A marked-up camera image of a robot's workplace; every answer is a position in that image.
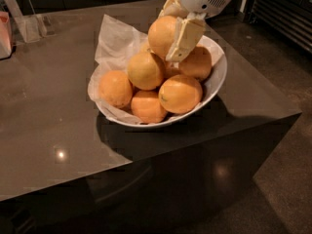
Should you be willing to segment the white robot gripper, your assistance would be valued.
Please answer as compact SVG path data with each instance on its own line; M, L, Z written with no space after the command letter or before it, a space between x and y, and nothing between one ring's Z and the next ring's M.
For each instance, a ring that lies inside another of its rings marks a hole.
M181 62L194 50L205 30L205 17L219 15L232 0L166 0L158 17L178 17L166 61Z

